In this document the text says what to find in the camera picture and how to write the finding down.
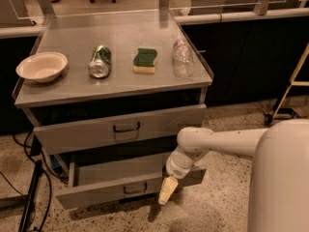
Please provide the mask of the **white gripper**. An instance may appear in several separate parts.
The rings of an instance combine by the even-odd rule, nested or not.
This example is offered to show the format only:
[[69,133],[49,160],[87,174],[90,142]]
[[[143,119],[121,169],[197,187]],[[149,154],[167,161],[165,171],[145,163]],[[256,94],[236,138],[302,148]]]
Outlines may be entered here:
[[185,149],[178,146],[168,157],[165,167],[169,177],[161,185],[158,203],[165,205],[176,190],[180,179],[183,179],[191,170],[195,162],[204,157],[210,150]]

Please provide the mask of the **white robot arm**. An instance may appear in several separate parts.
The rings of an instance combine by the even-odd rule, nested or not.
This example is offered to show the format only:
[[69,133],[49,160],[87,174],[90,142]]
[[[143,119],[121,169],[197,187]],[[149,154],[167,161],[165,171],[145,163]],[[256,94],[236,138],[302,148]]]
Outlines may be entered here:
[[158,203],[170,199],[194,163],[210,151],[251,157],[248,232],[309,232],[309,120],[268,129],[215,132],[186,127],[166,161]]

